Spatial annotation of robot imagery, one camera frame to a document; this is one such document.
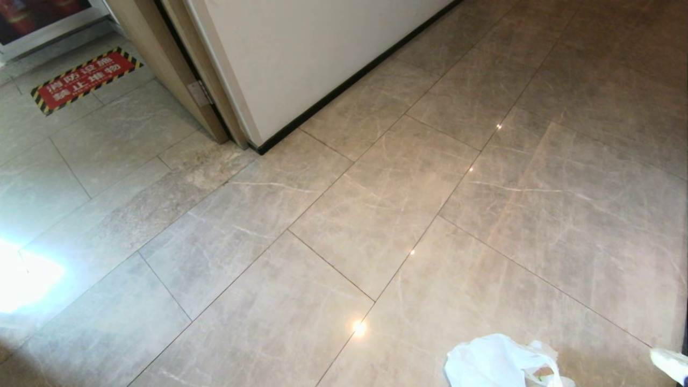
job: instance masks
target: white plastic bag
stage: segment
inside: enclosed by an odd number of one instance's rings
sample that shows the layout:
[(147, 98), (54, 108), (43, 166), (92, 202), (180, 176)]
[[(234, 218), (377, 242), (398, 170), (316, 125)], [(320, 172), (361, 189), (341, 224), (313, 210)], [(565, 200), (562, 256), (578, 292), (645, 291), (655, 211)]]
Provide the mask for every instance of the white plastic bag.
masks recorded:
[[(559, 375), (557, 352), (537, 341), (522, 346), (505, 335), (489, 335), (459, 344), (447, 357), (444, 371), (451, 387), (526, 387), (526, 380), (531, 386), (576, 386)], [(533, 376), (543, 367), (554, 374)]]

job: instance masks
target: door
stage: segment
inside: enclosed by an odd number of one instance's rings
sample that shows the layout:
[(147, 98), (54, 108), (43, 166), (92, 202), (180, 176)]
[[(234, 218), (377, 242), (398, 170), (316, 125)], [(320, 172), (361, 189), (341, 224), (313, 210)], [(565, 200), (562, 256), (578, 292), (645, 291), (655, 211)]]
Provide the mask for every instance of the door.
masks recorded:
[(151, 71), (203, 128), (219, 143), (232, 139), (241, 148), (247, 148), (236, 120), (222, 121), (218, 115), (213, 99), (199, 82), (197, 71), (185, 59), (184, 48), (175, 41), (174, 32), (170, 31), (155, 1), (115, 0), (108, 5)]

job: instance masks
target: black baseboard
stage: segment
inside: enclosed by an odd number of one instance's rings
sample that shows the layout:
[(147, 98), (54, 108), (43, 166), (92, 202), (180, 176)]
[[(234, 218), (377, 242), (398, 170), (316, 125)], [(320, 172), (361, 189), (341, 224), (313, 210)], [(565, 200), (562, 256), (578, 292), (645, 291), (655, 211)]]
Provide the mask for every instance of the black baseboard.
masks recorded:
[(449, 11), (451, 11), (454, 7), (458, 6), (459, 3), (461, 3), (462, 0), (454, 0), (449, 5), (441, 9), (441, 11), (437, 12), (434, 14), (430, 19), (425, 21), (425, 23), (421, 24), (416, 28), (415, 30), (411, 31), (410, 34), (404, 36), (403, 39), (401, 39), (397, 44), (391, 46), (387, 51), (383, 52), (380, 56), (375, 58), (372, 62), (368, 63), (365, 65), (364, 68), (360, 69), (352, 75), (350, 78), (348, 78), (344, 83), (341, 85), (337, 86), (334, 90), (332, 90), (330, 93), (328, 93), (325, 97), (323, 97), (321, 100), (316, 102), (313, 106), (309, 107), (304, 113), (296, 117), (292, 122), (288, 123), (285, 127), (279, 130), (274, 136), (270, 137), (263, 145), (260, 145), (259, 147), (255, 146), (254, 144), (249, 142), (249, 146), (258, 152), (258, 154), (265, 154), (267, 151), (269, 151), (272, 147), (277, 145), (280, 141), (282, 141), (286, 136), (289, 136), (291, 132), (296, 130), (298, 127), (300, 127), (304, 122), (306, 122), (309, 118), (313, 117), (317, 112), (320, 111), (320, 109), (324, 108), (328, 103), (332, 102), (339, 94), (342, 94), (346, 89), (349, 87), (353, 86), (356, 82), (358, 82), (361, 78), (363, 78), (366, 74), (371, 72), (375, 67), (377, 67), (380, 63), (382, 63), (385, 59), (389, 58), (396, 50), (399, 50), (404, 44), (408, 43), (411, 41), (411, 39), (415, 38), (418, 34), (423, 32), (426, 28), (428, 28), (432, 23), (435, 23), (440, 17), (443, 17), (446, 15)]

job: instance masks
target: red poster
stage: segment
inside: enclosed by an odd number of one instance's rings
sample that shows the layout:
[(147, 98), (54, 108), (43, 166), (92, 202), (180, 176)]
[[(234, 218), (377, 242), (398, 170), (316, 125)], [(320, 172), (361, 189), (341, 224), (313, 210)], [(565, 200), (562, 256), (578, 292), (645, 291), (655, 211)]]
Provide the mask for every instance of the red poster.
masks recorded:
[(37, 91), (52, 111), (134, 67), (135, 63), (115, 50), (40, 86)]

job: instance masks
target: white wall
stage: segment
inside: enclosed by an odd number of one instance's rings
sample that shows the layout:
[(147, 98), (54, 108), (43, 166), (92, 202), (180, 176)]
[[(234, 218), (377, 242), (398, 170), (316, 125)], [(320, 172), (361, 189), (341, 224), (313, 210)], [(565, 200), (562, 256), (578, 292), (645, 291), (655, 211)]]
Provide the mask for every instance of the white wall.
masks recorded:
[(451, 0), (192, 0), (260, 145)]

